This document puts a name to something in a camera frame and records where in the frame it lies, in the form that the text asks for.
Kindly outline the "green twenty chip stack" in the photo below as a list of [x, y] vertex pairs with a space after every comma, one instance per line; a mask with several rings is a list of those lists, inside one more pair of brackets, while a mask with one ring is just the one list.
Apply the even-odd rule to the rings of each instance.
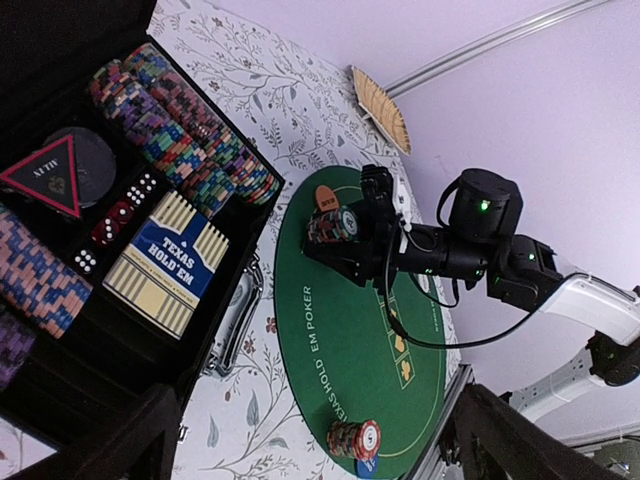
[[359, 222], [348, 206], [312, 218], [306, 227], [307, 240], [314, 244], [351, 242], [359, 239]]

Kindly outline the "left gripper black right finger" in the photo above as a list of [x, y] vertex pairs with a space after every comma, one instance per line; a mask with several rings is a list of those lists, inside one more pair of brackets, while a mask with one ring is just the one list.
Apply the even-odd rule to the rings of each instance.
[[464, 388], [452, 417], [466, 479], [617, 479], [480, 384]]

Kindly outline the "orange big blind button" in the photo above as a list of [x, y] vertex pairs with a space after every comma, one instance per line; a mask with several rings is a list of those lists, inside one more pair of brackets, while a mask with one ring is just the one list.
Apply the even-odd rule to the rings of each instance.
[[328, 212], [340, 207], [334, 191], [327, 185], [319, 185], [314, 192], [316, 207], [319, 212]]

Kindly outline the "blue small blind button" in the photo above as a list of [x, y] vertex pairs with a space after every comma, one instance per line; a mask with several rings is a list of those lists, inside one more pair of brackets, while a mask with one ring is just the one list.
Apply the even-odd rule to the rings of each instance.
[[355, 468], [359, 479], [373, 479], [379, 469], [379, 458], [374, 456], [366, 460], [357, 460]]

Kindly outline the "red poker chip stack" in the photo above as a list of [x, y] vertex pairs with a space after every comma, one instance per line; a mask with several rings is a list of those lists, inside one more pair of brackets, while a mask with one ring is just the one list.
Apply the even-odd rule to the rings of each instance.
[[326, 442], [330, 455], [371, 460], [381, 444], [381, 430], [375, 420], [363, 422], [334, 421], [327, 432]]

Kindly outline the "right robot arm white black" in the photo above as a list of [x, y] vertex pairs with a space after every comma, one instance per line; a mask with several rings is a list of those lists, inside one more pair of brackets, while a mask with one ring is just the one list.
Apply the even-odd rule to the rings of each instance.
[[579, 353], [538, 382], [505, 395], [529, 421], [598, 387], [639, 375], [639, 293], [579, 269], [563, 272], [553, 249], [517, 232], [523, 199], [517, 184], [481, 168], [465, 169], [441, 195], [448, 209], [435, 225], [413, 221], [403, 182], [365, 166], [360, 200], [322, 200], [309, 220], [303, 251], [358, 286], [390, 295], [399, 273], [449, 279], [454, 291], [479, 282], [487, 295], [527, 317], [550, 313], [589, 327]]

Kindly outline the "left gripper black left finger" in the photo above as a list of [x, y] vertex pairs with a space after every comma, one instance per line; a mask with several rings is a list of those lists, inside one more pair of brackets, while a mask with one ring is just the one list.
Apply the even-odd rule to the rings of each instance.
[[121, 415], [12, 477], [169, 479], [180, 421], [174, 389], [156, 384]]

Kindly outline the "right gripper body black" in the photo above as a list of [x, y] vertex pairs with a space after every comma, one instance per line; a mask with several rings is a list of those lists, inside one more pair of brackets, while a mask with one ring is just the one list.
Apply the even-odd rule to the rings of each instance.
[[396, 211], [400, 183], [373, 164], [360, 174], [362, 198], [347, 205], [359, 222], [359, 239], [314, 244], [305, 234], [303, 253], [357, 286], [380, 290], [399, 272], [478, 282], [495, 256], [494, 247], [465, 240], [443, 227], [409, 223]]

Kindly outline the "black poker chip case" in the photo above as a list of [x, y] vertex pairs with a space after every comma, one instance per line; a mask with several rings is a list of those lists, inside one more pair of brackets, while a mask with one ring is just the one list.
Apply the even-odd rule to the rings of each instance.
[[3, 183], [2, 202], [71, 272], [91, 286], [61, 336], [40, 331], [33, 353], [1, 396], [1, 413], [61, 448], [94, 432], [154, 385], [180, 404], [191, 395], [283, 179], [268, 173], [267, 197], [232, 197], [212, 223], [229, 239], [221, 269], [181, 337], [154, 326], [109, 292], [110, 268], [171, 184], [90, 99], [92, 75], [148, 41], [151, 1], [5, 1], [1, 5], [1, 166], [17, 165], [56, 130], [79, 126], [111, 149], [107, 167], [61, 164], [65, 192], [50, 203], [50, 172], [36, 191]]

